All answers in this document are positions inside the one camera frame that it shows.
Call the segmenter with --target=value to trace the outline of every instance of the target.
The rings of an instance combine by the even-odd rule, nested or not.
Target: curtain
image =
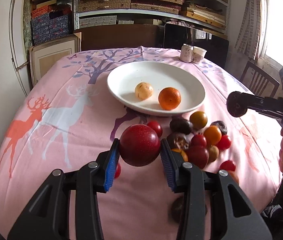
[[[241,52],[256,60],[259,52],[261,34],[261,0],[247,0],[242,26],[235,45],[237,52]]]

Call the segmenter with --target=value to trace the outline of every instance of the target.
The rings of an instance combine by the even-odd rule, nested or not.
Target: black panel
[[[229,41],[215,35],[209,35],[209,33],[206,33],[206,38],[196,39],[197,31],[200,30],[166,24],[163,47],[165,49],[181,49],[181,46],[185,43],[206,49],[205,58],[225,68]]]

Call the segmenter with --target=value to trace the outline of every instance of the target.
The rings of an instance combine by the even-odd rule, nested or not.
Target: window
[[[273,67],[283,67],[283,0],[265,0],[264,2],[265,40],[261,57]]]

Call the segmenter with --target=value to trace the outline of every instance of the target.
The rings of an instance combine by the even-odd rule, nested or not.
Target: screw
[[[53,172],[52,172],[52,174],[53,174],[53,176],[60,176],[61,175],[61,170],[59,170],[59,169],[56,169],[56,170],[54,170]]]
[[[91,169],[97,168],[98,167],[98,163],[90,162],[90,163],[88,163],[88,167],[91,168]]]
[[[189,163],[189,162],[183,163],[182,166],[183,166],[184,168],[186,168],[186,169],[191,169],[191,168],[193,167],[193,165],[192,165],[191,163]]]
[[[228,176],[228,171],[220,170],[219,171],[219,175],[222,176],[222,177],[227,177]]]

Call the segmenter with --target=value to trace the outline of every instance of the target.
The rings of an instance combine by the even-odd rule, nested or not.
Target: white deer print
[[[61,133],[63,138],[63,144],[65,148],[65,163],[68,168],[71,168],[70,161],[68,158],[67,144],[68,144],[68,130],[69,127],[74,125],[83,113],[84,106],[93,106],[90,97],[96,96],[98,93],[96,90],[86,90],[86,87],[81,86],[76,89],[76,93],[73,94],[70,91],[71,86],[66,88],[67,93],[76,98],[76,102],[73,107],[59,107],[59,108],[49,108],[43,112],[43,118],[35,127],[34,131],[37,130],[41,125],[49,125],[56,128],[54,135],[50,138],[48,144],[43,151],[42,158],[46,159],[46,152],[49,145],[55,140],[55,138]],[[30,153],[33,151],[29,142]]]

